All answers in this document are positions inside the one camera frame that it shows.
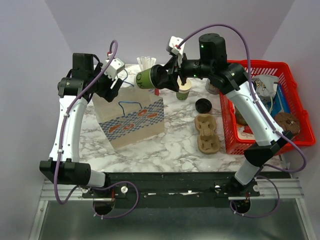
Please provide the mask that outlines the checkered paper takeout bag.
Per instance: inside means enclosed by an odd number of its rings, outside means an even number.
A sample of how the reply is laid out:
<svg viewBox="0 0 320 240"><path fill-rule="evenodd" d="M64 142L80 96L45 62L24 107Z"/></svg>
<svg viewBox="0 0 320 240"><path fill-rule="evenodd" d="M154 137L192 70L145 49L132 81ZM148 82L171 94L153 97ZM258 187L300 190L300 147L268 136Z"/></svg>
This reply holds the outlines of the checkered paper takeout bag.
<svg viewBox="0 0 320 240"><path fill-rule="evenodd" d="M149 90L122 87L112 102L93 95L95 116L114 149L165 131L164 101Z"/></svg>

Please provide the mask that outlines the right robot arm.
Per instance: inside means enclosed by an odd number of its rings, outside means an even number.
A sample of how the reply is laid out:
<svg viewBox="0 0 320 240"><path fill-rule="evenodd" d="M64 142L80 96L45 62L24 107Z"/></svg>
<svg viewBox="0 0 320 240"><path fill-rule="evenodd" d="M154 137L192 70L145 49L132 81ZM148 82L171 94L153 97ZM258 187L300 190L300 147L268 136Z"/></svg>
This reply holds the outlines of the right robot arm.
<svg viewBox="0 0 320 240"><path fill-rule="evenodd" d="M244 152L245 162L234 174L230 191L241 196L248 190L263 165L293 138L293 133L283 130L264 107L252 85L251 75L239 63L227 61L226 42L217 33L199 37L198 60L187 59L184 53L186 39L171 36L166 50L171 59L164 65L166 70L163 88L178 92L178 80L186 84L188 78L209 79L239 110L251 128L255 142Z"/></svg>

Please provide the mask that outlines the black plastic cup lid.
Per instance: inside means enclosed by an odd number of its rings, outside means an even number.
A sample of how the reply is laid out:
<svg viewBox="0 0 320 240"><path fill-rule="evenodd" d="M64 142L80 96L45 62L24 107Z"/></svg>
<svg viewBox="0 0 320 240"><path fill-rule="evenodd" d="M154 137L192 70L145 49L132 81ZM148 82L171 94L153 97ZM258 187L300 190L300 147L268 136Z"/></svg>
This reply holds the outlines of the black plastic cup lid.
<svg viewBox="0 0 320 240"><path fill-rule="evenodd" d="M167 70L160 64L156 64L150 69L150 80L156 89L169 89L170 79Z"/></svg>

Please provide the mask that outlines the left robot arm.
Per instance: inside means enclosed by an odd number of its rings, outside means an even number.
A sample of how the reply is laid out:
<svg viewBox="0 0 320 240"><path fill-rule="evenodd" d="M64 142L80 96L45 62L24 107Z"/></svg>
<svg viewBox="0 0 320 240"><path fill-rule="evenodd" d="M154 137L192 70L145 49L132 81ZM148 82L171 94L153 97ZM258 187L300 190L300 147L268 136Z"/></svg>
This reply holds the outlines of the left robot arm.
<svg viewBox="0 0 320 240"><path fill-rule="evenodd" d="M122 85L116 79L125 64L113 53L107 53L104 63L94 65L97 56L74 53L72 69L58 82L59 119L56 137L48 160L42 160L39 170L52 183L93 187L101 198L107 197L111 185L106 174L92 170L88 163L80 162L79 141L82 120L91 97L96 94L111 102Z"/></svg>

